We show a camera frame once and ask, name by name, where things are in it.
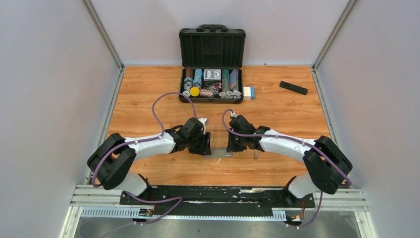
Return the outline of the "grey remote control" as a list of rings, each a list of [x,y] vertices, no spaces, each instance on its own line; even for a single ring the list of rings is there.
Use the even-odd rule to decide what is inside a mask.
[[[233,157],[233,152],[227,152],[226,148],[211,148],[210,154],[205,155],[206,159],[222,159]]]

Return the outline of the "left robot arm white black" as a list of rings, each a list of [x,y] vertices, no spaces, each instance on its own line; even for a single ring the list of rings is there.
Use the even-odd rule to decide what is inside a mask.
[[[152,198],[150,185],[140,174],[130,172],[132,164],[139,159],[185,149],[192,154],[210,155],[211,133],[206,129],[207,124],[207,118],[190,118],[184,125],[166,129],[163,135],[124,138],[114,133],[87,160],[88,168],[96,174],[92,180],[98,180],[105,190],[124,190],[138,204],[148,204]]]

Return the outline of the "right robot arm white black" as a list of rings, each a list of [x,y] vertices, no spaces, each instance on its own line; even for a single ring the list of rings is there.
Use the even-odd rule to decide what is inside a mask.
[[[302,139],[266,126],[256,128],[243,115],[232,113],[230,118],[225,126],[229,132],[228,152],[251,149],[277,153],[305,165],[307,173],[291,178],[283,189],[283,200],[287,206],[297,206],[303,197],[314,192],[335,194],[348,180],[353,165],[331,138]]]

